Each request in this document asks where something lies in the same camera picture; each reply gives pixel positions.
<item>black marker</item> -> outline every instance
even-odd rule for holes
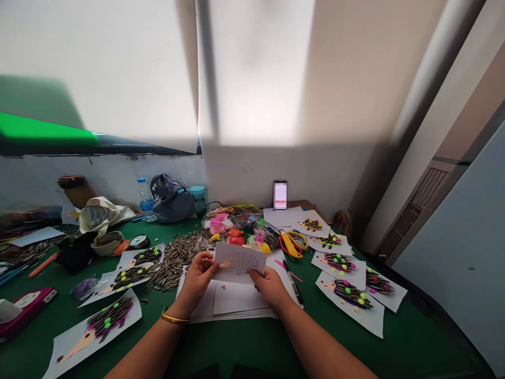
[[[295,281],[291,277],[291,270],[289,269],[288,263],[284,259],[284,256],[282,257],[282,260],[284,261],[284,267],[286,268],[286,272],[288,273],[289,280],[291,280],[291,284],[293,285],[293,289],[295,290],[296,298],[298,299],[298,302],[300,303],[300,305],[303,305],[304,304],[304,300],[301,298],[300,291],[298,291],[298,287],[296,286]]]

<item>hand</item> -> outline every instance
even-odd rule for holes
[[[189,319],[191,313],[200,304],[210,280],[218,271],[219,264],[214,263],[212,254],[204,251],[195,255],[186,273],[179,296],[165,313],[182,320]]]
[[[277,313],[286,305],[295,303],[289,296],[279,274],[273,268],[265,267],[265,277],[256,270],[249,270],[252,280],[256,284],[267,304]]]

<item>plastic bottle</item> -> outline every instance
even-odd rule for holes
[[[138,183],[138,190],[137,190],[138,202],[140,204],[140,209],[144,214],[144,221],[146,222],[156,221],[157,218],[153,213],[154,198],[151,195],[151,191],[147,187],[146,179],[139,178],[137,179],[137,183]]]
[[[204,186],[194,186],[189,189],[191,196],[193,197],[193,202],[195,203],[196,215],[198,217],[203,217],[206,213],[205,204],[207,203],[205,197],[205,187]]]

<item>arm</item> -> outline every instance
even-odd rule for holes
[[[179,296],[165,314],[188,320],[218,270],[219,265],[214,264],[210,253],[198,253],[186,273]],[[106,379],[163,377],[183,330],[184,324],[158,320],[129,353],[110,370],[105,376]]]
[[[364,364],[300,308],[286,291],[279,274],[265,268],[265,277],[249,271],[265,301],[279,316],[302,365],[311,378],[376,378]]]

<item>green table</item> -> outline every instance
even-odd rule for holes
[[[127,223],[120,227],[126,238],[146,233],[151,241],[173,241],[174,234],[195,229],[195,219],[177,224],[157,222]],[[47,256],[57,251],[53,247]],[[356,257],[365,260],[355,249]],[[349,351],[381,378],[449,377],[476,373],[477,377],[493,377],[488,365],[472,347],[452,338],[435,321],[425,316],[409,300],[403,300],[397,314],[386,309],[384,339],[374,336],[341,312],[316,287],[320,270],[311,265],[312,256],[289,261],[293,273],[304,280],[297,283],[305,301],[307,313],[333,335]],[[80,302],[69,293],[80,281],[96,274],[112,271],[118,257],[95,259],[85,270],[70,276],[58,264],[52,263],[43,274],[29,279],[27,274],[0,288],[0,298],[13,301],[32,290],[55,287],[59,294],[15,339],[0,344],[0,377],[5,379],[40,378],[44,375],[53,350],[53,338],[86,319],[114,300],[114,296],[77,309]],[[103,377],[149,330],[163,307],[170,305],[175,292],[152,290],[146,293],[135,287],[139,298],[149,304],[142,306],[142,319],[61,378]],[[167,377],[184,377],[212,363],[219,362],[224,377],[235,363],[254,366],[284,377],[306,377],[305,371],[291,347],[279,320],[216,321],[190,325],[185,330],[172,358]]]

